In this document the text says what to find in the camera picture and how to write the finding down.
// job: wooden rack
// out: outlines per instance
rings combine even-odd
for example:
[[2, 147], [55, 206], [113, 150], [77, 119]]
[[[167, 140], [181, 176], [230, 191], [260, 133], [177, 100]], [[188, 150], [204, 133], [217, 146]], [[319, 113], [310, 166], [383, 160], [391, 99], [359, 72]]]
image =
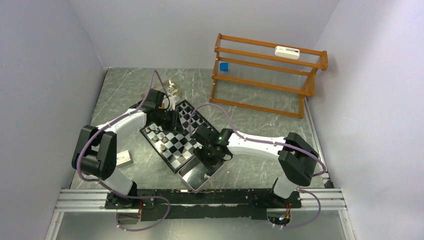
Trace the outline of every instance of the wooden rack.
[[[274, 50], [277, 46], [300, 50], [299, 59], [295, 60], [275, 56]], [[216, 59], [212, 72], [213, 86], [209, 98], [210, 102], [296, 118], [304, 117], [305, 97], [313, 96], [315, 93], [315, 75], [318, 69], [325, 71], [328, 67], [326, 51], [316, 51], [301, 47], [227, 36], [221, 33], [218, 34], [218, 38], [216, 39], [215, 52]], [[224, 72], [219, 70], [220, 62], [230, 64], [229, 71]], [[246, 71], [246, 69], [250, 73], [258, 74], [243, 78], [238, 77], [241, 75], [240, 72]], [[214, 97], [214, 93], [218, 80], [298, 94], [298, 112], [282, 111], [216, 98]]]

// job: white wall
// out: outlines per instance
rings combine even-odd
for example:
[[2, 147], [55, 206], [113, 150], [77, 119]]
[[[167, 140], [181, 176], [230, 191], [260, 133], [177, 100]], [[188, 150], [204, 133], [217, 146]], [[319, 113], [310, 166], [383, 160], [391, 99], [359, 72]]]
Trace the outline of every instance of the white wall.
[[69, 0], [108, 67], [213, 68], [218, 33], [312, 48], [339, 0]]
[[0, 239], [44, 239], [105, 71], [65, 0], [1, 1]]
[[424, 2], [341, 0], [310, 100], [357, 239], [424, 239]]

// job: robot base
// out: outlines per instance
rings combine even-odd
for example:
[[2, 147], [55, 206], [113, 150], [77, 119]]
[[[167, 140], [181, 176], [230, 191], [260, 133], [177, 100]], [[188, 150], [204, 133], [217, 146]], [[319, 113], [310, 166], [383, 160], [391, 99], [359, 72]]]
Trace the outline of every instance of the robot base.
[[[193, 193], [185, 189], [138, 189], [139, 196], [162, 196], [171, 203], [167, 219], [203, 219], [203, 218], [251, 218], [267, 220], [267, 209], [285, 209], [287, 203], [292, 209], [302, 207], [299, 192], [294, 191], [288, 199], [271, 193], [271, 188], [251, 189], [203, 189]], [[142, 201], [141, 221], [161, 219], [167, 205], [161, 200]], [[109, 193], [106, 209], [128, 209], [118, 202], [118, 197]], [[138, 209], [140, 202], [135, 201], [130, 209]]]

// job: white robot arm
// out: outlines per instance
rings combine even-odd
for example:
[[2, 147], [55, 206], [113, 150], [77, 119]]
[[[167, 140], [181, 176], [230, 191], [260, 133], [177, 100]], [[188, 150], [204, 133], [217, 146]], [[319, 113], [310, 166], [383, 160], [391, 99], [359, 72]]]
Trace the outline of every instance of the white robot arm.
[[90, 125], [83, 127], [72, 158], [72, 167], [77, 169], [77, 159], [88, 139], [99, 129], [109, 126], [96, 137], [85, 151], [81, 160], [81, 172], [99, 178], [108, 187], [123, 195], [134, 194], [134, 191], [137, 191], [137, 185], [116, 167], [117, 144], [151, 122], [162, 126], [164, 130], [172, 131], [176, 124], [174, 113], [177, 102], [175, 101], [179, 101], [179, 99], [172, 93], [164, 98], [163, 92], [151, 89], [147, 101], [140, 110], [136, 111], [140, 104], [137, 103], [118, 116], [117, 118], [125, 117], [114, 124], [107, 122], [96, 127]]
[[222, 161], [226, 161], [228, 156], [232, 158], [233, 155], [250, 155], [278, 161], [285, 174], [277, 178], [272, 192], [283, 199], [287, 199], [299, 186], [306, 187], [311, 184], [317, 164], [314, 159], [291, 148], [269, 144], [286, 143], [318, 156], [318, 153], [298, 134], [290, 132], [287, 137], [263, 137], [240, 132], [238, 134], [232, 129], [223, 129], [218, 133], [201, 125], [193, 133], [192, 138], [199, 142], [202, 148], [196, 149], [194, 153], [212, 174], [218, 171], [215, 166], [222, 166]]

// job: gray marble surface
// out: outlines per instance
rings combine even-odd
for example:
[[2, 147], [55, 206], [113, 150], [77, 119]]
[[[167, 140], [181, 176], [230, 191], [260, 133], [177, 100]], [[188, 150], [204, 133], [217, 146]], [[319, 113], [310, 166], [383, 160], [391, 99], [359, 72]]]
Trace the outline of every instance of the gray marble surface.
[[[152, 68], [109, 68], [103, 83], [96, 107], [92, 115], [91, 125], [97, 126], [110, 121], [129, 106], [140, 100], [140, 94], [146, 90]], [[180, 88], [183, 98], [193, 106], [209, 101], [212, 89], [211, 69], [158, 69], [163, 81], [172, 80]], [[154, 86], [159, 84], [157, 78]], [[285, 111], [298, 109], [298, 98], [290, 93], [277, 90], [234, 84], [219, 81], [215, 96], [222, 99], [238, 101], [257, 106], [276, 108]], [[301, 135], [309, 144], [313, 144], [313, 136], [306, 120], [273, 113], [256, 111], [230, 105], [221, 106], [233, 118], [235, 127], [246, 134], [280, 137], [289, 132]], [[199, 112], [217, 128], [229, 128], [225, 115], [219, 109], [206, 106]], [[128, 150], [134, 164], [121, 171], [137, 183], [138, 188], [148, 189], [188, 189], [182, 179], [173, 174], [159, 154], [150, 146], [139, 131], [118, 145], [118, 153]], [[284, 174], [277, 161], [251, 157], [234, 156], [224, 165], [205, 188], [271, 188], [275, 179]], [[321, 177], [314, 177], [309, 188], [323, 188]], [[93, 182], [82, 182], [75, 174], [71, 189], [99, 189]]]

